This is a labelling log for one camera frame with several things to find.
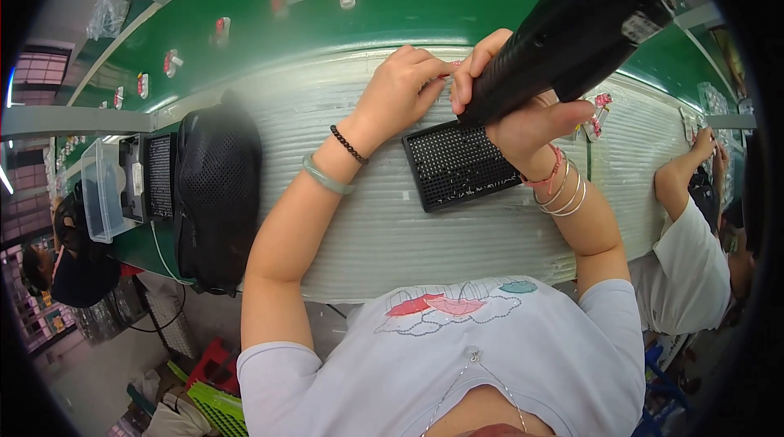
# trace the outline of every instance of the white foam sheet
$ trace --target white foam sheet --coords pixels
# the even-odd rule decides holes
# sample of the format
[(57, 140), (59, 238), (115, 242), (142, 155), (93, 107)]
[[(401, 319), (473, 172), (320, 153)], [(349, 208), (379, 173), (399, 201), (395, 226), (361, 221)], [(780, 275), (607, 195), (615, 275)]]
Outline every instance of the white foam sheet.
[[(390, 50), (358, 51), (260, 71), (232, 83), (247, 103), (263, 143), (260, 221), (302, 167), (302, 156), (347, 116)], [(444, 60), (463, 47), (435, 47)], [(646, 254), (664, 220), (653, 174), (688, 150), (677, 101), (613, 76), (597, 88), (612, 94), (604, 133), (593, 145), (593, 182), (618, 218), (626, 256)], [(453, 120), (445, 91), (411, 129)], [(452, 284), (489, 275), (531, 275), (546, 283), (575, 276), (572, 251), (522, 185), (426, 214), (401, 144), (387, 141), (354, 179), (303, 279), (310, 301), (362, 302), (402, 285)], [(586, 141), (556, 142), (586, 171)]]

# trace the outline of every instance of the clear plastic box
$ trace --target clear plastic box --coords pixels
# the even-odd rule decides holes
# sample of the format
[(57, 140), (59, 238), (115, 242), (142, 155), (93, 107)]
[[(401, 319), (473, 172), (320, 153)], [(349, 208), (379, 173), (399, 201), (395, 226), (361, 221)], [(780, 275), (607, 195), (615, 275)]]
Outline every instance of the clear plastic box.
[(114, 236), (133, 228), (123, 217), (120, 192), (125, 189), (125, 172), (120, 167), (120, 147), (96, 139), (82, 154), (87, 231), (93, 241), (111, 243)]

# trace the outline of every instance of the jade bangle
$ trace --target jade bangle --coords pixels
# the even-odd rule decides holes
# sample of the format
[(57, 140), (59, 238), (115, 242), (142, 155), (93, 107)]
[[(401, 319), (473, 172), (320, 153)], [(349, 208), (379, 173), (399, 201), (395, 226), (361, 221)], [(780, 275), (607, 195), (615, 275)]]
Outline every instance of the jade bangle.
[(330, 177), (327, 177), (324, 172), (316, 168), (316, 165), (313, 163), (313, 155), (305, 155), (302, 157), (302, 167), (308, 174), (313, 177), (318, 183), (322, 184), (324, 187), (328, 188), (329, 190), (341, 194), (345, 196), (346, 194), (350, 194), (354, 191), (353, 185), (345, 185), (341, 184), (337, 180), (333, 180)]

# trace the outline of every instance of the necklace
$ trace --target necklace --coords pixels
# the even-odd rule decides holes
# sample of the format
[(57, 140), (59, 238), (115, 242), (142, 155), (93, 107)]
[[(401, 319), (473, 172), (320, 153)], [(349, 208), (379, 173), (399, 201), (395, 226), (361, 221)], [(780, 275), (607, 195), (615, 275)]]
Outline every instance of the necklace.
[(459, 381), (460, 376), (463, 375), (463, 373), (466, 371), (466, 369), (468, 369), (468, 366), (470, 366), (472, 363), (479, 364), (479, 366), (482, 369), (486, 370), (487, 373), (490, 374), (492, 376), (492, 378), (495, 379), (496, 382), (498, 382), (499, 384), (501, 384), (503, 386), (504, 391), (506, 391), (506, 393), (509, 395), (509, 398), (512, 400), (512, 403), (514, 403), (514, 407), (517, 409), (517, 413), (520, 414), (520, 425), (523, 426), (523, 432), (528, 433), (528, 429), (525, 428), (525, 422), (523, 421), (523, 412), (520, 410), (520, 406), (515, 401), (515, 397), (512, 395), (512, 392), (509, 391), (509, 389), (506, 387), (506, 385), (504, 383), (502, 383), (501, 380), (498, 379), (495, 376), (495, 374), (492, 373), (490, 371), (490, 369), (485, 367), (485, 364), (483, 364), (479, 360), (479, 356), (481, 355), (481, 350), (479, 350), (479, 347), (475, 347), (474, 345), (469, 346), (468, 348), (465, 349), (465, 355), (468, 357), (468, 363), (465, 365), (463, 370), (460, 371), (460, 374), (457, 375), (457, 377), (455, 378), (455, 381), (453, 381), (452, 384), (449, 386), (449, 389), (446, 390), (446, 393), (444, 393), (444, 397), (441, 398), (441, 401), (439, 401), (438, 404), (436, 405), (436, 410), (433, 412), (433, 416), (430, 417), (430, 422), (427, 424), (427, 427), (425, 428), (425, 432), (422, 432), (422, 437), (425, 437), (425, 434), (427, 433), (427, 431), (430, 430), (430, 427), (433, 425), (433, 421), (435, 420), (436, 415), (438, 414), (438, 410), (441, 408), (441, 404), (444, 403), (444, 400), (449, 395), (449, 392), (452, 391), (452, 388), (454, 388), (455, 384), (457, 384), (457, 381)]

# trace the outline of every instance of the white t-shirt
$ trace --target white t-shirt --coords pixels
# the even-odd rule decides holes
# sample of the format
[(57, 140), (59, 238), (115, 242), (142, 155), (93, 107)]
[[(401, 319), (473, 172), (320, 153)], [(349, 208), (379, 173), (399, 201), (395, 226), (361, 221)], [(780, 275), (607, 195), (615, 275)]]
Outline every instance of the white t-shirt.
[(629, 262), (643, 330), (693, 334), (718, 328), (730, 302), (727, 254), (694, 199), (668, 216), (651, 254)]
[[(469, 348), (486, 370), (470, 363), (458, 379)], [(557, 435), (628, 437), (642, 411), (643, 350), (627, 281), (594, 285), (577, 305), (515, 276), (370, 301), (323, 366), (303, 345), (270, 342), (241, 353), (237, 368), (251, 436), (419, 437), (442, 399), (436, 421), (482, 384), (509, 398), (491, 371)]]

